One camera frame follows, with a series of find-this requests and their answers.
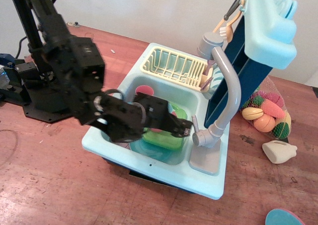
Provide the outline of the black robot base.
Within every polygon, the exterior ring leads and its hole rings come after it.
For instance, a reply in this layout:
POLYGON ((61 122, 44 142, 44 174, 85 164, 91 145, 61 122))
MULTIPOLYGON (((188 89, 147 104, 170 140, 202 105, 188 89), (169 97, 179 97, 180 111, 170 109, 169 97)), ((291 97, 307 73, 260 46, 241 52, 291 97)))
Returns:
POLYGON ((60 94, 59 82, 52 71, 41 73, 32 61, 18 64, 16 70, 29 96, 23 105, 26 117, 55 123, 73 116, 60 94))

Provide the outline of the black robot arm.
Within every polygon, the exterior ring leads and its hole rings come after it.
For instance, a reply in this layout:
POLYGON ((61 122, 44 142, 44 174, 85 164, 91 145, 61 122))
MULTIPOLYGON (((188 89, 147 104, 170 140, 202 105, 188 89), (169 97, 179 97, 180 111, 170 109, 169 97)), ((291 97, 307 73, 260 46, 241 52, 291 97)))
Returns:
POLYGON ((112 142, 140 139, 145 129, 187 137, 192 123, 168 111, 164 99, 137 93, 131 102, 116 98, 116 89, 102 92, 105 64, 90 38, 72 35, 51 0, 29 0, 45 34, 42 58, 51 66, 60 92, 80 123, 96 127, 112 142))

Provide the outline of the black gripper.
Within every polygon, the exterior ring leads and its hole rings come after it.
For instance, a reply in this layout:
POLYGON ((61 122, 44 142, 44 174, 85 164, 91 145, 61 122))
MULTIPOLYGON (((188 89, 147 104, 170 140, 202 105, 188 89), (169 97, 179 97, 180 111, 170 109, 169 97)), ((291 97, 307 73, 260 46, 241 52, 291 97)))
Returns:
POLYGON ((137 93, 132 102, 125 102, 109 94, 97 96, 93 104, 100 113, 92 125, 103 131, 114 143, 132 142, 140 139, 144 128, 170 132, 173 137, 190 135, 191 121, 177 118, 168 111, 164 99, 137 93))

